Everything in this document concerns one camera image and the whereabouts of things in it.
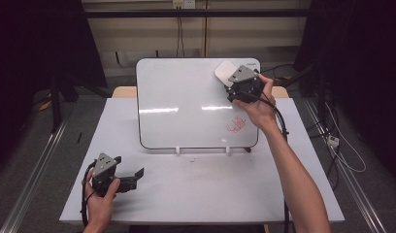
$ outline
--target wire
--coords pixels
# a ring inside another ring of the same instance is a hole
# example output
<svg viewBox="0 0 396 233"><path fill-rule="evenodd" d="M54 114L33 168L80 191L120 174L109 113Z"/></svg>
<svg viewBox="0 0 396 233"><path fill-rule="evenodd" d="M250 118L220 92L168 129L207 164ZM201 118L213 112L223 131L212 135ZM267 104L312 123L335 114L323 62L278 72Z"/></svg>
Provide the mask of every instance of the wire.
<svg viewBox="0 0 396 233"><path fill-rule="evenodd" d="M183 49L183 29L182 29L182 19L180 19L180 28L181 28L181 44L182 44L182 56L185 57L185 50Z"/></svg>
<svg viewBox="0 0 396 233"><path fill-rule="evenodd" d="M118 64L119 66L122 66L120 61L119 61L119 55L118 55L117 51L115 52L115 60L116 60L116 64Z"/></svg>
<svg viewBox="0 0 396 233"><path fill-rule="evenodd" d="M180 49L180 34L181 34L181 27L180 27L180 18L177 18L178 21L178 41L177 41L177 57L178 57L178 50Z"/></svg>
<svg viewBox="0 0 396 233"><path fill-rule="evenodd" d="M185 57L185 50L183 48L183 29L182 29L182 19L178 17L178 41L177 41L177 57L178 51L180 50L180 40L182 46L182 56Z"/></svg>
<svg viewBox="0 0 396 233"><path fill-rule="evenodd" d="M326 147L327 148L327 150L328 150L328 153L331 155L332 153L331 153L331 150L328 148L328 147ZM327 177L327 179L328 180L331 180L330 178L329 178L329 175L331 174L331 170L332 170L332 168L334 167L335 168L335 171L336 171L336 173L337 173L337 176L336 176L336 181L335 181L335 184L332 186L332 190L335 190L336 188L337 188L337 186L338 186L338 182L339 182L339 179L340 179L340 174L339 174L339 172L338 172L338 167L335 165L335 161L336 161L336 159L337 159L338 157L337 156L334 156L334 157L332 157L332 159L331 159L331 164L330 164L330 166L329 166L329 168L328 168L328 171L326 172L326 177Z"/></svg>
<svg viewBox="0 0 396 233"><path fill-rule="evenodd" d="M325 103L325 106L327 107L327 109L330 110L330 108L329 108L329 106L328 106L327 103ZM336 152L332 146L330 146L331 150L332 150L332 151L334 152L334 154L340 159L340 161L341 161L344 165L347 166L347 168L348 168L349 170L354 171L354 172L357 172L357 173L365 172L365 170L367 170L367 165L365 164L364 159L362 159L362 157L361 157L361 155L358 153L358 151L356 151L356 149L349 143L349 141L346 139L346 137L344 137L344 135L343 135L343 133L341 132L340 128L338 127L338 124L337 124L337 122L336 122L336 120L335 120L335 118L334 118L334 115L332 114L331 111L329 112L329 114L331 115L331 118L334 120L335 127L337 127L337 130L338 130L338 132L340 133L340 136L346 141L346 143L347 143L347 144L352 148L352 150L356 153L356 155L358 156L358 158L361 160L362 164L364 165L364 168L361 169L361 170L358 170L358 169L354 169L354 168L350 167L350 166L347 164L347 162L346 162L343 158L341 158L341 157L339 156L339 153Z"/></svg>
<svg viewBox="0 0 396 233"><path fill-rule="evenodd" d="M252 95L252 94L248 94L248 93L243 92L243 91L241 91L241 90L239 90L238 93L241 93L241 94L244 94L244 95L246 95L246 96L249 96L249 97L251 97L251 98L254 99L254 100L259 100L259 101L261 101L261 102L263 102L263 103L269 105L271 108L273 108L273 110L275 111L275 113L276 113L276 115L277 115L277 118L278 118L278 120L279 120L279 122L280 122L280 127L281 127L281 131L282 131L282 136L285 138L286 141L288 141L288 137L287 137L288 131L286 131L285 121L283 120L282 114L281 114L280 110L277 109L277 106L275 106L273 103L271 103L271 101L268 100L268 97L265 95L264 92L262 92L262 94L265 95L265 97L267 98L267 100L265 100L265 99L263 99L263 98L261 98L261 97Z"/></svg>
<svg viewBox="0 0 396 233"><path fill-rule="evenodd" d="M305 127L305 130L307 130L307 132L310 132L311 130L314 129L314 127L316 127L316 126L319 125L319 124L321 124L321 121L319 121L319 122L317 122L317 123L315 123L315 124L313 124L313 125L310 125L310 126L308 126L308 127Z"/></svg>
<svg viewBox="0 0 396 233"><path fill-rule="evenodd" d="M88 203L88 200L89 200L89 198L94 194L96 192L96 190L93 190L92 192L91 192L91 194L89 194L89 196L86 198L86 200L85 200L85 202L86 203Z"/></svg>
<svg viewBox="0 0 396 233"><path fill-rule="evenodd" d="M275 69L280 68L280 67L282 67L282 66L293 66L293 65L294 65L294 64L282 64L282 65L278 65L278 66L276 66L276 67L274 67L274 68L270 68L270 69L267 69L267 70L263 70L263 71L261 71L260 73L262 74L262 73L265 73L265 72L270 71L270 70L274 71Z"/></svg>
<svg viewBox="0 0 396 233"><path fill-rule="evenodd" d="M333 110L329 110L330 112L333 112L334 113L334 115L335 115L335 117L336 117L336 122L337 122L337 124L339 124L339 118L338 118L338 113L337 113L337 111L335 110L335 109L333 109ZM323 122L321 122L321 121L319 121L319 122L317 122L315 125L312 125L312 126L310 126L310 127L308 127L308 129L307 129L307 131L310 131L310 130L312 130L313 128L314 128L314 126L317 126L318 124L321 124L321 123L323 123ZM320 134L316 134L316 135L312 135L312 136L310 136L310 138L316 138L316 137L326 137L329 133L331 133L333 130L335 129L335 123L333 123L332 125L331 125L331 127L328 129L328 128L323 128L323 133L320 133Z"/></svg>
<svg viewBox="0 0 396 233"><path fill-rule="evenodd" d="M81 201L81 216L82 216L82 223L83 226L88 225L88 217L86 215L86 202L89 199L89 197L93 194L91 193L88 198L85 199L85 186L86 186L86 177L88 176L89 170L93 167L95 167L96 161L93 161L89 166L86 168L86 171L83 175L83 180L82 180L82 201Z"/></svg>

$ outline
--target black pole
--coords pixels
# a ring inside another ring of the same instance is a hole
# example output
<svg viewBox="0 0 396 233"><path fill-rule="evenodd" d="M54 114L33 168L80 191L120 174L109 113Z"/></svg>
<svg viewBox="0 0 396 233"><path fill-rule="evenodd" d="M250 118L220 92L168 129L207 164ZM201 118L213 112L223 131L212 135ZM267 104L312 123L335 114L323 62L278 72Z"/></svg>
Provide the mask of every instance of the black pole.
<svg viewBox="0 0 396 233"><path fill-rule="evenodd" d="M52 104L53 125L51 133L54 133L61 123L61 108L59 105L59 89L57 85L57 76L50 78L50 101Z"/></svg>
<svg viewBox="0 0 396 233"><path fill-rule="evenodd" d="M337 10L321 9L197 9L197 10L119 10L102 11L89 10L85 12L74 11L31 11L34 16L50 17L85 17L85 18L107 18L107 17L326 17L334 15Z"/></svg>
<svg viewBox="0 0 396 233"><path fill-rule="evenodd" d="M318 119L319 122L323 125L324 128L327 127L326 123L326 111L325 111L325 74L324 71L321 69L318 71L319 74L319 83L318 83Z"/></svg>

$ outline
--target metal rail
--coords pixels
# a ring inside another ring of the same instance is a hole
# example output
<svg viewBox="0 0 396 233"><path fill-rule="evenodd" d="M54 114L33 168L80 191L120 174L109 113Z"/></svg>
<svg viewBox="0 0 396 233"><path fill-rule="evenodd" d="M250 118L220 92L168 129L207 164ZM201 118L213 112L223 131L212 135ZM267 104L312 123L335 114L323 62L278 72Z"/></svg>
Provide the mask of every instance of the metal rail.
<svg viewBox="0 0 396 233"><path fill-rule="evenodd" d="M319 131L320 134L323 134L325 131L322 127L322 125L319 123L319 119L316 115L317 113L317 108L314 105L314 103L311 100L305 100L305 105L307 106L307 109L311 115L311 118L313 119L314 123L316 124L316 127ZM326 141L325 138L322 137L323 142L326 147ZM335 158L335 152L334 150L331 150L331 156L334 159ZM344 159L343 155L339 152L338 156L342 159ZM348 168L346 168L343 163L339 160L336 159L336 166L339 168L340 174L343 176L344 181L346 182L346 186L349 189L349 192L351 193L353 199L355 200L359 210L361 211L362 216L365 218L367 221L368 226L371 229L371 232L374 233L385 233L387 232L385 227L382 224L382 221L380 220L380 217L374 208L373 204L371 203L370 199L367 197L365 194L364 190L361 188L361 185L359 184L358 180L355 178L354 174L352 171L350 171Z"/></svg>
<svg viewBox="0 0 396 233"><path fill-rule="evenodd" d="M58 142L62 137L66 122L71 116L73 109L68 109L66 112L67 113L65 118L63 118L57 130L54 133L50 134L49 141L47 142L47 145L44 148L44 151L42 152L40 159L38 160L38 163L34 168L34 171L32 172L31 176L28 179L28 182L24 186L21 194L16 200L16 203L14 204L9 215L7 216L7 219L5 220L4 225L0 230L0 233L16 233L19 229L19 226L23 220L23 217L25 216L29 204L31 203L32 198L34 197L34 194L38 188L38 185L40 184L40 181L44 176L44 173L50 163L50 159L52 158L56 146L58 145Z"/></svg>

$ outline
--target cable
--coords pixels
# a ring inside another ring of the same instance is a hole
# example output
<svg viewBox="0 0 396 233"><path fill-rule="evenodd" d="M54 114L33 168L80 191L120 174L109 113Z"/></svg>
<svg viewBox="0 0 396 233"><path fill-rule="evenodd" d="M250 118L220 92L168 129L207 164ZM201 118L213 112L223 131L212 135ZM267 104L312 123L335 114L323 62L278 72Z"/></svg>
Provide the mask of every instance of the cable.
<svg viewBox="0 0 396 233"><path fill-rule="evenodd" d="M116 64L118 64L119 66L122 66L121 63L120 63L119 55L118 55L117 51L115 52L115 60L116 60Z"/></svg>
<svg viewBox="0 0 396 233"><path fill-rule="evenodd" d="M263 70L263 71L260 72L260 74L265 73L265 72L270 71L270 70L274 71L275 69L280 68L280 67L282 67L282 66L293 66L293 65L294 65L294 64L282 64L282 65L278 65L278 66L276 66L276 67L274 67L274 68L270 68L270 69L267 69L267 70Z"/></svg>
<svg viewBox="0 0 396 233"><path fill-rule="evenodd" d="M330 108L329 108L329 106L328 106L327 103L325 103L325 106L327 107L327 109L330 110ZM339 153L337 153L337 152L334 150L333 147L330 146L330 149L331 149L331 150L334 152L334 154L340 159L340 161L341 161L344 165L347 166L347 168L348 168L349 170L354 171L354 172L357 172L357 173L365 172L365 170L367 170L367 165L365 164L364 159L362 159L362 157L361 157L361 155L358 153L358 151L356 151L356 149L349 143L349 141L346 139L346 137L344 137L344 135L343 135L343 133L341 132L340 128L338 127L338 124L337 124L337 122L336 122L336 120L335 120L335 118L334 118L334 115L332 114L331 111L329 112L329 114L331 115L331 118L334 120L335 127L337 127L337 130L338 130L338 132L340 133L340 136L346 141L346 143L347 143L347 144L352 148L352 150L356 153L356 155L357 155L357 156L359 157L359 159L362 161L362 164L364 165L364 168L361 169L361 170L357 170L357 169L354 169L354 168L350 167L350 166L347 164L347 162L339 156Z"/></svg>
<svg viewBox="0 0 396 233"><path fill-rule="evenodd" d="M280 122L280 127L281 127L281 131L282 131L282 136L285 138L286 141L288 141L288 137L287 137L288 131L286 131L285 121L283 120L282 114L281 114L280 110L277 109L277 106L275 106L274 104L271 103L271 101L268 100L268 97L266 97L266 95L265 95L264 92L262 92L262 94L265 95L265 97L267 98L267 100L265 100L265 99L263 99L263 98L261 98L261 97L255 96L255 95L248 94L248 93L243 92L243 91L241 91L241 90L239 90L238 93L241 93L241 94L244 94L244 95L246 95L246 96L249 96L249 97L251 97L251 98L254 99L254 100L259 100L259 101L261 101L261 102L263 102L263 103L269 105L271 108L273 108L273 110L274 110L274 112L276 113L277 118L278 118L278 120L279 120L279 122Z"/></svg>
<svg viewBox="0 0 396 233"><path fill-rule="evenodd" d="M86 203L89 197L93 194L93 192L88 196L88 198L85 199L85 186L86 186L86 177L88 176L89 170L93 167L95 167L96 160L93 161L89 166L86 168L86 171L83 175L83 180L82 180L82 201L81 201L81 216L82 216L82 223L83 226L86 227L88 225L88 217L86 215Z"/></svg>
<svg viewBox="0 0 396 233"><path fill-rule="evenodd" d="M333 112L334 114L335 114L335 117L336 117L336 122L337 122L337 124L339 124L339 118L338 118L338 113L337 113L337 111L334 109L334 110L329 110L330 112ZM317 122L315 125L312 125L312 126L310 126L309 128L308 128L308 130L307 131L310 131L311 129L313 129L313 127L314 126L316 126L316 125L318 125L319 123L323 123L323 122L321 122L321 121L319 121L319 122ZM332 124L331 125L331 127L328 129L328 128L323 128L323 130L324 130L324 132L323 133L320 133L320 134L316 134L316 135L310 135L310 139L311 138L316 138L316 137L326 137L329 133L331 133L333 130L335 129L335 123L334 124Z"/></svg>
<svg viewBox="0 0 396 233"><path fill-rule="evenodd" d="M182 19L180 19L180 28L181 28L181 45L182 45L182 57L185 57L185 50L183 49L183 29L182 29Z"/></svg>
<svg viewBox="0 0 396 233"><path fill-rule="evenodd" d="M180 34L181 34L181 27L180 27L180 18L177 18L178 21L178 41L177 41L177 57L178 57L178 50L180 49Z"/></svg>
<svg viewBox="0 0 396 233"><path fill-rule="evenodd" d="M288 223L289 223L289 210L288 210L288 206L286 205L285 200L283 200L283 218L284 218L284 222L285 225L283 226L283 232L284 233L288 233Z"/></svg>
<svg viewBox="0 0 396 233"><path fill-rule="evenodd" d="M327 148L327 150L328 150L328 153L331 155L331 150L328 148L328 147L326 147ZM339 182L339 176L340 176L340 174L339 174L339 172L338 172L338 167L335 165L335 161L336 161L336 159L337 159L338 157L337 156L334 156L334 157L332 157L332 159L331 159L331 164L329 165L329 168L328 168L328 171L326 172L326 177L327 177L327 179L328 180L330 180L329 179L329 175L331 174L331 170L332 170L332 168L334 167L335 168L335 171L336 171L336 173L337 173L337 179L336 179L336 181L335 181L335 184L334 184L334 186L332 186L332 190L335 190L336 188L337 188L337 186L338 186L338 182Z"/></svg>
<svg viewBox="0 0 396 233"><path fill-rule="evenodd" d="M308 127L305 127L305 130L307 130L307 132L310 132L312 129L314 129L314 127L316 127L319 124L321 124L321 121L319 121L319 122L317 122L317 123L315 123L313 125L310 125Z"/></svg>

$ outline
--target forearm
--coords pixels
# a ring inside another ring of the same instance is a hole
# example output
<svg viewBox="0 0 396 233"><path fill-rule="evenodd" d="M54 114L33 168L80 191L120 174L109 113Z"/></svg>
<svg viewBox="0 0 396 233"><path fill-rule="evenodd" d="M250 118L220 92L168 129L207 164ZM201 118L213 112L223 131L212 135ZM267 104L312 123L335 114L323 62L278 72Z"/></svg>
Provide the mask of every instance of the forearm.
<svg viewBox="0 0 396 233"><path fill-rule="evenodd" d="M277 164L283 195L297 232L330 232L325 206L314 180L278 127L273 123L269 125L262 131Z"/></svg>

